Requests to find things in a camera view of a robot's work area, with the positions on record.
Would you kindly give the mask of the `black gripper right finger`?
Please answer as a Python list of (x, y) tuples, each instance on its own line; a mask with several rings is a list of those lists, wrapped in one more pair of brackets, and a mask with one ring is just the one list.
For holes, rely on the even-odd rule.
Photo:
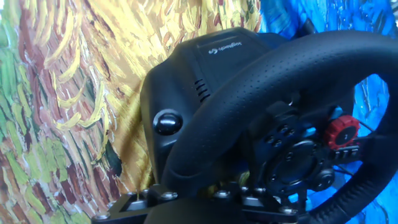
[(213, 187), (213, 200), (230, 206), (244, 215), (248, 223), (298, 223), (298, 211), (283, 206), (265, 188), (251, 189), (237, 182)]

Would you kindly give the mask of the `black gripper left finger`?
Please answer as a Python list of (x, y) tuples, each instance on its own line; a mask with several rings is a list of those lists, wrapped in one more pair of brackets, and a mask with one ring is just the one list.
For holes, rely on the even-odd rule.
[(91, 218), (91, 224), (143, 224), (157, 205), (178, 199), (178, 193), (160, 184), (140, 192), (123, 194), (106, 212)]

